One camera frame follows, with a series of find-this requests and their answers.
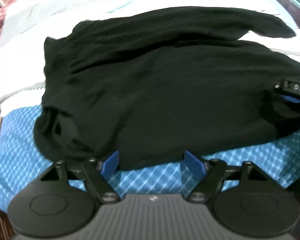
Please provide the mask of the black pants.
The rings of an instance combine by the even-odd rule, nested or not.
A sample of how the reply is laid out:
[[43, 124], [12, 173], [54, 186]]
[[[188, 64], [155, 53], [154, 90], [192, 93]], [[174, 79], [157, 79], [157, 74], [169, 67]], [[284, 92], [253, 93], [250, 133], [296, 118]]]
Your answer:
[[275, 85], [300, 80], [300, 63], [243, 40], [249, 31], [295, 35], [269, 14], [176, 7], [83, 21], [46, 38], [39, 151], [51, 161], [117, 151], [121, 169], [132, 170], [299, 131], [300, 103], [283, 100]]

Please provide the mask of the patterned teal grey bedsheet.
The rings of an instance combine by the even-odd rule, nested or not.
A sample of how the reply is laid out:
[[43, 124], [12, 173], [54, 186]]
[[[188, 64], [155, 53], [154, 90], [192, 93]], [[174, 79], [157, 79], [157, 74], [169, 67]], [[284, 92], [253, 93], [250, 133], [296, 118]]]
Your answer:
[[18, 0], [6, 12], [0, 37], [0, 210], [6, 211], [15, 194], [49, 166], [36, 149], [32, 132], [45, 82], [45, 39], [65, 37], [85, 20], [178, 6], [234, 7], [277, 16], [295, 37], [248, 33], [244, 39], [300, 62], [300, 29], [277, 0]]

